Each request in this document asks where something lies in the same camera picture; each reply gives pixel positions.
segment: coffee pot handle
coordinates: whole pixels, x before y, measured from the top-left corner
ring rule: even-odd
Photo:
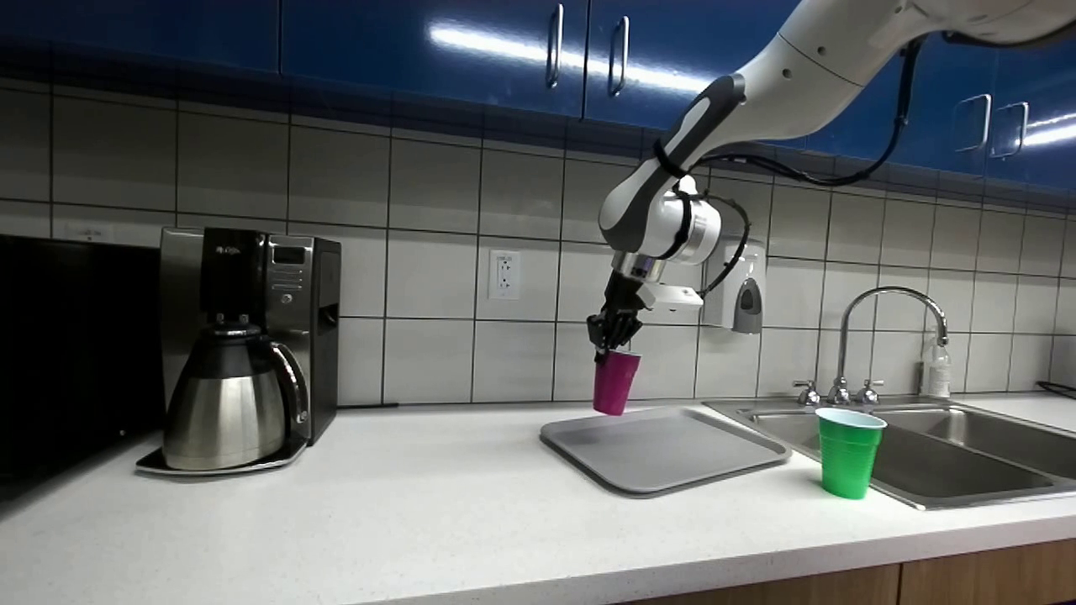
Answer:
[[[278,378],[283,378],[286,408],[288,408],[286,443],[288,448],[303,448],[306,443],[306,426],[310,426],[306,380],[298,375],[295,358],[283,343],[268,341],[268,351],[278,360]]]

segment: coffee maker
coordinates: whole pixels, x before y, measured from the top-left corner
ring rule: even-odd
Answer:
[[[163,232],[160,351],[169,470],[292,460],[336,416],[340,242]]]

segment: gray cutting board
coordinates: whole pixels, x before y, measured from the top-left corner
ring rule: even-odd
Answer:
[[[695,412],[578,416],[542,426],[542,441],[597,485],[653,497],[782,465],[790,450]]]

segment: green cup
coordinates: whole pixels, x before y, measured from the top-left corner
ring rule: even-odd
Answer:
[[[856,412],[816,412],[820,487],[837,497],[865,497],[883,420]]]

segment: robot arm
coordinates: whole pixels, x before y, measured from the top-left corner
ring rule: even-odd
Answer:
[[[588,317],[597,360],[640,332],[640,310],[703,298],[661,286],[664,259],[706,259],[720,214],[694,193],[689,168],[736,143],[787,143],[830,125],[908,40],[955,29],[986,45],[1039,40],[1076,19],[1076,0],[801,0],[779,33],[736,73],[714,80],[657,158],[603,204],[615,249],[603,312]]]

